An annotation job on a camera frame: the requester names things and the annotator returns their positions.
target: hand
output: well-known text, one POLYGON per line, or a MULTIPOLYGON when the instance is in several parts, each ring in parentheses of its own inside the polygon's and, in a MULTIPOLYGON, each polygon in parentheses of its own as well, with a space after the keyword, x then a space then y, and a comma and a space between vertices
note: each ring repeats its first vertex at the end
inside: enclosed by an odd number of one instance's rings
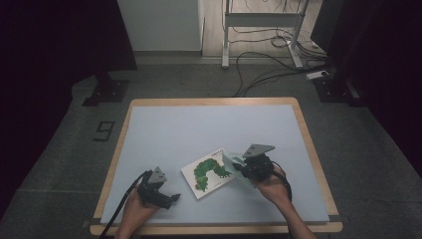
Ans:
POLYGON ((132 233, 150 216, 152 216, 157 210, 158 206, 155 205, 144 205, 142 199, 136 191, 136 188, 130 193, 126 200, 123 210, 123 217, 120 225, 118 226, 117 232, 114 235, 115 239, 126 239, 130 238, 132 233))
MULTIPOLYGON (((286 176, 286 173, 275 165, 274 171, 282 176, 286 176)), ((268 179, 262 182, 253 182, 255 186, 261 191, 265 198, 274 204, 290 204, 289 192, 286 186, 282 183, 280 178, 275 175, 271 175, 268 179)))

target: wooden table edge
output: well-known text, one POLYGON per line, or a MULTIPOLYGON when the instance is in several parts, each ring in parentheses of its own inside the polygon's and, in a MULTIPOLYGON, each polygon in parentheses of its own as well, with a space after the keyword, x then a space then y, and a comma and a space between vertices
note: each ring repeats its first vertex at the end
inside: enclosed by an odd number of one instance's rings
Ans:
MULTIPOLYGON (((312 141, 311 135, 308 131, 307 124, 305 122, 304 115, 300 108, 299 102, 295 98, 197 98, 197 99, 135 99, 131 101, 129 109, 127 110, 126 117, 124 119, 123 126, 121 128, 121 133, 118 138, 117 145, 108 169, 108 173, 105 178, 105 184, 103 186, 102 193, 100 195, 99 203, 97 205, 96 211, 94 213, 94 219, 100 221, 103 217, 104 209, 106 206, 106 199, 108 198, 109 191, 111 188, 112 180, 114 179, 115 167, 118 163, 118 158, 121 153, 122 146, 124 144, 125 135, 127 133, 128 124, 130 121, 130 113, 133 107, 171 107, 171 106, 267 106, 267 105, 291 105, 295 116, 298 121, 299 128, 301 130, 305 145, 307 146, 308 154, 311 160, 311 164, 316 173, 316 181, 320 187, 322 197, 325 202, 326 210, 328 215, 338 216, 338 211, 335 206, 334 200, 332 198, 331 192, 329 190, 328 183, 326 181, 325 175, 323 173, 322 167, 317 157, 317 151, 315 149, 314 143, 312 141)), ((104 225, 91 225, 90 231, 93 235, 100 235, 105 226, 104 225)), ((112 226, 109 229, 109 235, 113 235, 116 230, 116 226, 112 226)), ((207 230, 209 226, 183 226, 183 227, 174 227, 174 226, 144 226, 138 230, 139 234, 142 235, 166 235, 166 234, 208 234, 204 232, 212 230, 207 230)), ((221 234, 237 234, 249 231, 248 228, 258 229, 255 232, 248 233, 273 233, 276 231, 278 233, 287 232, 287 226, 252 226, 243 225, 243 226, 224 226, 218 227, 219 230, 224 233, 221 234)), ((319 225, 310 225, 310 228, 313 232, 339 232, 342 229, 341 222, 327 222, 325 224, 319 225)))

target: gray tile floor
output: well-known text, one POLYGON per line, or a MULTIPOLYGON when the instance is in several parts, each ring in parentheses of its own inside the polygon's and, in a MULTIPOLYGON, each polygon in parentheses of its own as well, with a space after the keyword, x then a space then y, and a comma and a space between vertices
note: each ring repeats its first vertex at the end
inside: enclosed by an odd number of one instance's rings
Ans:
MULTIPOLYGON (((68 113, 1 221, 0 238, 96 238, 89 222, 130 101, 229 97, 239 86, 234 65, 223 70, 218 62, 195 58, 137 61, 137 72, 110 73, 130 80, 122 103, 84 108, 96 81, 74 86, 68 113), (109 140, 93 141, 104 136, 96 130, 108 120, 115 122, 109 140)), ((261 63, 240 66, 245 84, 279 67, 261 63)), ((255 88, 248 97, 295 97, 301 105, 343 221, 341 232, 318 238, 422 238, 422 180, 367 108, 321 103, 304 74, 255 88)))

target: power strip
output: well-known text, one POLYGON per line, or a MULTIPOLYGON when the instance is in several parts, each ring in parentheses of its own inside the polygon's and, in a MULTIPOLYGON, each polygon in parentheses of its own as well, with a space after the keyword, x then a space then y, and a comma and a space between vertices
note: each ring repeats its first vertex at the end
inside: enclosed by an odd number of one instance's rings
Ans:
POLYGON ((320 72, 310 73, 310 74, 307 74, 307 80, 311 81, 313 79, 321 78, 321 77, 326 77, 328 75, 329 75, 329 73, 326 72, 326 71, 320 71, 320 72))

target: person's left hand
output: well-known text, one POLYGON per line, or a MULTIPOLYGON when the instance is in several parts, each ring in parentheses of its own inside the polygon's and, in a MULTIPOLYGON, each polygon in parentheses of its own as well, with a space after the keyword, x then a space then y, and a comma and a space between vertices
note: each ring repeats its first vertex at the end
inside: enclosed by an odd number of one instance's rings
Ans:
POLYGON ((134 188, 124 205, 123 216, 114 239, 130 238, 132 233, 143 225, 159 208, 152 204, 144 205, 136 188, 134 188))

